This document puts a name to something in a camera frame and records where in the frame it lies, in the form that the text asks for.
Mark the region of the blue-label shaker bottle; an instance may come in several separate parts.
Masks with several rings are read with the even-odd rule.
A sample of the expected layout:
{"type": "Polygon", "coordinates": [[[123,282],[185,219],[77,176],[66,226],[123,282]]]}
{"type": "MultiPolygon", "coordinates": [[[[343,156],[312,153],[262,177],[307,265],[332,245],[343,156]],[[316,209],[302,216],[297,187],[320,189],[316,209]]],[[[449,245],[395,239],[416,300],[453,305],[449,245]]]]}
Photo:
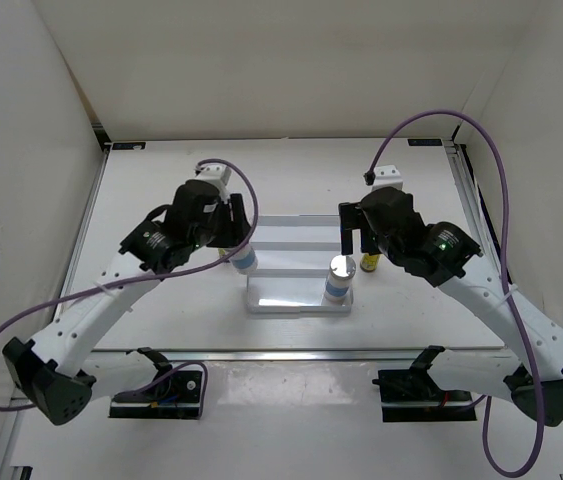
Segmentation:
{"type": "Polygon", "coordinates": [[[249,275],[258,268],[256,251],[249,243],[241,249],[231,249],[229,256],[229,262],[233,268],[242,275],[249,275]]]}
{"type": "Polygon", "coordinates": [[[337,255],[329,264],[324,297],[334,303],[343,303],[351,292],[356,275],[356,262],[351,256],[337,255]]]}

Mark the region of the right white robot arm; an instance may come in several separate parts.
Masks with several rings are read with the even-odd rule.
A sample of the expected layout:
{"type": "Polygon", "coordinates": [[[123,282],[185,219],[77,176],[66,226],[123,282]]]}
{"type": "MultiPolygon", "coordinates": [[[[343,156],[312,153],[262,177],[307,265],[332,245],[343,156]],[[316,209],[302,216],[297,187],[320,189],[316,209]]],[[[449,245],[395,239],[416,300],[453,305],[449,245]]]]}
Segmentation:
{"type": "Polygon", "coordinates": [[[342,203],[338,212],[343,254],[352,253],[352,233],[359,231],[362,252],[382,254],[424,279],[470,311],[506,348],[482,355],[429,346],[407,369],[380,373],[378,385],[400,401],[471,391],[508,401],[548,427],[563,421],[563,328],[513,286],[502,285],[475,240],[453,223],[425,223],[412,195],[394,187],[342,203]]]}

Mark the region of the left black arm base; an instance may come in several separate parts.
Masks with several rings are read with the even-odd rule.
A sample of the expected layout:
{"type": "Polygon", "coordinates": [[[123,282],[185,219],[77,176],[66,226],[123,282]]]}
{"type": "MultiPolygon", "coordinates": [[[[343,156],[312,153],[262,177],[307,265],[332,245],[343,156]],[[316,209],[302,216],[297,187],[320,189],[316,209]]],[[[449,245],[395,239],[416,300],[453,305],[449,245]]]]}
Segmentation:
{"type": "Polygon", "coordinates": [[[110,403],[108,417],[133,420],[200,420],[203,415],[209,370],[198,361],[174,364],[149,347],[137,353],[156,368],[156,375],[146,386],[129,393],[118,393],[110,403]]]}

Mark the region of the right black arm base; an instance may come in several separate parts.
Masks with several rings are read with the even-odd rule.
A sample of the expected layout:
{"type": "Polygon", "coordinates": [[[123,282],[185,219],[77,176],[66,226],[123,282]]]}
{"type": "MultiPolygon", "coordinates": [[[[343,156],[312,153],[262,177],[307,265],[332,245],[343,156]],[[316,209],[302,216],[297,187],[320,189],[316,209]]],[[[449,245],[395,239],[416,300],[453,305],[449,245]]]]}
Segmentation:
{"type": "Polygon", "coordinates": [[[430,346],[405,369],[380,369],[372,384],[379,390],[383,423],[447,423],[477,420],[476,400],[464,390],[443,390],[430,377],[432,362],[446,349],[430,346]]]}

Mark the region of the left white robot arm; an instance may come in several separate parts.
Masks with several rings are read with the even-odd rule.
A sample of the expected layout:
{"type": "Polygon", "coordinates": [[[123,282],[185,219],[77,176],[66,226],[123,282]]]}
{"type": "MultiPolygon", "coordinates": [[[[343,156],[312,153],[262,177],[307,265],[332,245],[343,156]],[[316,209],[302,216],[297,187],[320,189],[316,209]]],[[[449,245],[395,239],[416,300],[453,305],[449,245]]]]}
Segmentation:
{"type": "Polygon", "coordinates": [[[29,340],[12,338],[2,353],[16,386],[54,425],[74,419],[101,397],[166,403],[179,396],[173,366],[149,347],[105,366],[96,344],[165,275],[202,247],[231,252],[251,226],[243,198],[216,183],[188,180],[171,203],[152,210],[121,242],[92,296],[75,300],[29,340]]]}

